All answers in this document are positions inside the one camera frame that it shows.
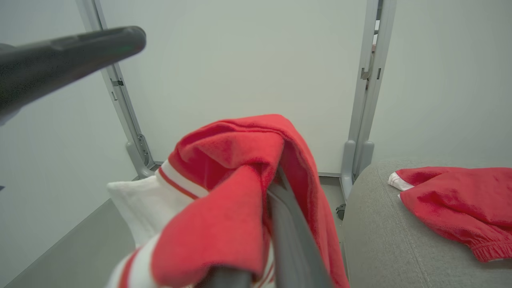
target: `red cloth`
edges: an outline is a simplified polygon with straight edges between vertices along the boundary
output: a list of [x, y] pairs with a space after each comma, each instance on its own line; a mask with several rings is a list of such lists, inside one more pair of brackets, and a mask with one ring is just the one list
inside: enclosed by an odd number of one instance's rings
[[415, 186], [403, 204], [437, 234], [481, 262], [512, 258], [512, 169], [425, 167], [396, 171]]
[[284, 169], [336, 287], [348, 287], [334, 220], [306, 142], [280, 115], [222, 120], [186, 135], [169, 163], [210, 194], [161, 233], [152, 256], [161, 286], [197, 283], [214, 264], [261, 277], [268, 253], [266, 190]]

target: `gray floor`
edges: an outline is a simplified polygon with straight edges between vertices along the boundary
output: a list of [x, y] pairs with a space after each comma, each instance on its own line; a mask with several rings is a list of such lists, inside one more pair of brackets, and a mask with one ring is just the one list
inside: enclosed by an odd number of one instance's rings
[[[342, 221], [335, 209], [344, 202], [339, 178], [320, 177], [320, 182], [339, 237]], [[113, 267], [134, 248], [128, 226], [108, 200], [6, 287], [103, 287]]]
[[338, 238], [342, 232], [342, 221], [336, 215], [336, 207], [345, 203], [343, 199], [342, 187], [339, 184], [339, 178], [337, 177], [320, 177], [320, 184], [324, 189], [325, 197], [331, 207], [332, 217], [334, 218], [334, 225], [336, 225], [336, 232]]

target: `gray cushion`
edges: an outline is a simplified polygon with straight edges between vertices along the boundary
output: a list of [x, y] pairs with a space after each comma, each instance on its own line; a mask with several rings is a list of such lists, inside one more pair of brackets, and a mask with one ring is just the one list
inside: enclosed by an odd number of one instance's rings
[[368, 166], [350, 194], [341, 245], [352, 288], [512, 287], [512, 260], [481, 263], [412, 215], [387, 184], [402, 168], [463, 166], [399, 160]]

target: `caster wheel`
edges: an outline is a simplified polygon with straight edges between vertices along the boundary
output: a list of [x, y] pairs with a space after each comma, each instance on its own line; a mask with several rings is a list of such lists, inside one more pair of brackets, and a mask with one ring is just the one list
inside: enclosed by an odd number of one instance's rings
[[341, 204], [340, 206], [338, 206], [336, 208], [336, 214], [338, 215], [338, 218], [340, 220], [343, 220], [343, 217], [345, 216], [345, 207], [346, 206], [347, 206], [346, 204]]

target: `white panel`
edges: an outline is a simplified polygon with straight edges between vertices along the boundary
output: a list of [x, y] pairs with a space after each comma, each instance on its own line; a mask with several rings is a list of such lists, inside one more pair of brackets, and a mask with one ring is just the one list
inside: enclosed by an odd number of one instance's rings
[[[85, 32], [74, 1], [0, 5], [0, 43]], [[136, 176], [125, 143], [99, 72], [0, 127], [0, 287], [103, 204], [107, 182]]]
[[512, 2], [398, 0], [370, 140], [373, 160], [512, 166]]
[[279, 113], [339, 173], [358, 76], [366, 1], [101, 0], [108, 27], [147, 32], [121, 63], [155, 160], [209, 122]]

